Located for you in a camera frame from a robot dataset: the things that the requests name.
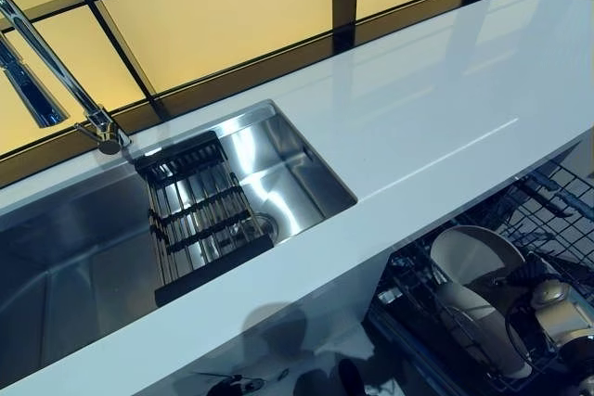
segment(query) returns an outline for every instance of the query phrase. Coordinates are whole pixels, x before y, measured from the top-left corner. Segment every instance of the faucet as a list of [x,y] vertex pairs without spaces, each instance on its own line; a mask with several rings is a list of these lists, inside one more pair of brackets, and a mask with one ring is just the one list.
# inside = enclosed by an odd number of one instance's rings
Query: faucet
[[[83,86],[33,27],[17,4],[13,0],[0,0],[0,12],[74,96],[83,108],[84,116],[95,127],[95,131],[87,130],[79,123],[75,123],[74,128],[95,140],[99,150],[108,155],[114,155],[123,147],[128,146],[131,143],[130,137],[110,116],[108,111],[86,93]],[[43,86],[29,67],[22,62],[17,50],[1,32],[0,68],[4,70],[5,75],[19,94],[27,110],[32,114],[37,125],[48,127],[68,118],[64,108]]]

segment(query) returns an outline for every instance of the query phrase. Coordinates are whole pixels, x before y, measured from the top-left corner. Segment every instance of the dishwasher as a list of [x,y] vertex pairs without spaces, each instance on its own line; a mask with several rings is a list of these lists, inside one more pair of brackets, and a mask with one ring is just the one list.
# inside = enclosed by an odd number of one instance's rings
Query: dishwasher
[[431,389],[366,394],[594,395],[590,144],[390,256],[363,326]]

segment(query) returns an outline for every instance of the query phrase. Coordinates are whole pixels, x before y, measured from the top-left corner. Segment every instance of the white countertop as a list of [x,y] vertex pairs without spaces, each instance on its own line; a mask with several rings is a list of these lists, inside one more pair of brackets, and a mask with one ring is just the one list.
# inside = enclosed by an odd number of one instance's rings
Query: white countertop
[[[136,135],[142,151],[269,98],[358,203],[0,394],[142,390],[255,308],[298,300],[577,138],[594,120],[593,4],[484,0]],[[93,152],[2,189],[0,213],[113,162]]]

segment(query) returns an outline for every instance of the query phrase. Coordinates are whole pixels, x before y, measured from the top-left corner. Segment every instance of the dish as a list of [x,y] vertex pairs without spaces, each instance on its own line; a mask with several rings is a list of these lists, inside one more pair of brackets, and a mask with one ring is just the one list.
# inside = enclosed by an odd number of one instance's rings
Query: dish
[[[498,310],[459,283],[439,285],[436,295],[443,306],[442,322],[454,340],[474,360],[493,365],[505,377],[519,379],[530,376],[532,367],[511,345],[505,317]],[[511,335],[516,346],[528,357],[525,346],[513,328]]]
[[446,229],[434,240],[431,259],[437,283],[451,280],[461,285],[497,270],[507,276],[524,263],[523,255],[508,240],[480,226]]

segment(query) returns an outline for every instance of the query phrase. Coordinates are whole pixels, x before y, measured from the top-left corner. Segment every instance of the sink basin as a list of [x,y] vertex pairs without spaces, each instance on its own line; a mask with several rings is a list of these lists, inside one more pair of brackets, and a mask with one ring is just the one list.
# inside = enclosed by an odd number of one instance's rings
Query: sink basin
[[[208,130],[275,245],[355,204],[272,102]],[[148,208],[123,162],[0,216],[0,388],[157,308]]]

